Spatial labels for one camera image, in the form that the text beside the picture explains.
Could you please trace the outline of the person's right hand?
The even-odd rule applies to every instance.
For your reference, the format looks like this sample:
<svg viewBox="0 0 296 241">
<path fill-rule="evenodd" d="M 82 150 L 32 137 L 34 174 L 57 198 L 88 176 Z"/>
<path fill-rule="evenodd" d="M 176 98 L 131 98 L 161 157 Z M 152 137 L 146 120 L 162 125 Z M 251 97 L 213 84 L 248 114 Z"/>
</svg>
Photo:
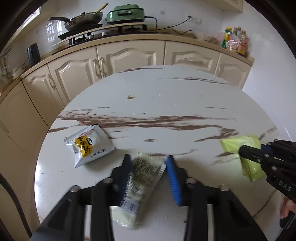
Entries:
<svg viewBox="0 0 296 241">
<path fill-rule="evenodd" d="M 281 219 L 286 218 L 289 215 L 289 212 L 296 213 L 296 204 L 287 197 L 284 197 L 283 204 L 280 209 Z"/>
</svg>

